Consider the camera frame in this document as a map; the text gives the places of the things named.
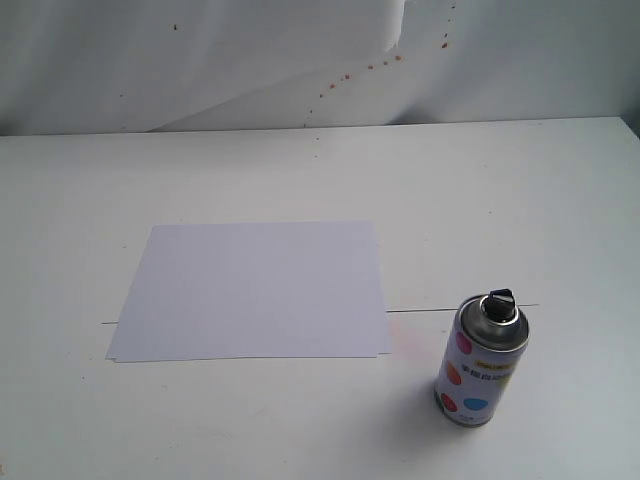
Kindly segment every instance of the can label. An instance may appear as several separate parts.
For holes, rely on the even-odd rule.
[[[458,311],[435,390],[446,416],[477,426],[491,420],[524,347],[513,352],[488,350],[463,331],[460,317]]]

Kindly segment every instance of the spray can cap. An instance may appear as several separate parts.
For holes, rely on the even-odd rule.
[[[517,350],[529,338],[529,322],[507,288],[465,303],[460,321],[467,335],[489,350]]]

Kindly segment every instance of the paper sheet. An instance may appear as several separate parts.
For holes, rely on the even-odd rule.
[[[107,358],[388,351],[371,224],[170,225],[152,230]]]

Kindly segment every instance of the white wall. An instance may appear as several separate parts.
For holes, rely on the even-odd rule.
[[[403,18],[402,0],[45,4],[0,5],[10,40],[0,43],[9,66],[0,73],[4,133],[458,122],[640,107],[637,1],[416,0]],[[386,51],[400,18],[398,46]]]

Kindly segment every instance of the spray can nozzle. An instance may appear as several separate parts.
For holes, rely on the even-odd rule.
[[[516,299],[508,288],[493,290],[482,302],[482,310],[491,321],[509,322],[516,315]]]

